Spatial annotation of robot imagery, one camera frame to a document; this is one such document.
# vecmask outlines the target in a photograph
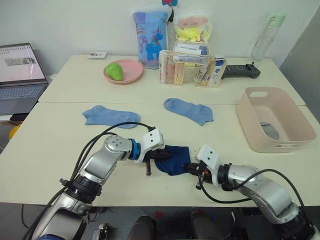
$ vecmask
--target laptop keyboard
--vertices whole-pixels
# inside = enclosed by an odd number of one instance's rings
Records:
[[[44,85],[0,88],[0,100],[36,98],[43,89]]]

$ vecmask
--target laptop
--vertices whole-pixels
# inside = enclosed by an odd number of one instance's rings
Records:
[[[0,115],[29,113],[47,86],[30,43],[0,46]]]

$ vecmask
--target water bottle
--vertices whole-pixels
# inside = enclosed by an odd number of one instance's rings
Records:
[[[259,63],[265,57],[285,18],[286,15],[273,12],[268,15],[266,26],[253,46],[250,63]]]

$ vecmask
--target yellow package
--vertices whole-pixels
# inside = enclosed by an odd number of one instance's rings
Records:
[[[212,23],[204,16],[180,18],[174,24],[176,39],[189,42],[207,43],[211,36],[212,28]]]

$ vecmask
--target basket handle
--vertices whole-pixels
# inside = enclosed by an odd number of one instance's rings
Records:
[[[250,98],[265,98],[268,96],[267,91],[253,91],[249,93]]]
[[[277,146],[275,146],[276,148],[286,148],[286,149],[293,149],[293,148],[296,148],[296,147],[299,147],[300,144],[278,144]]]

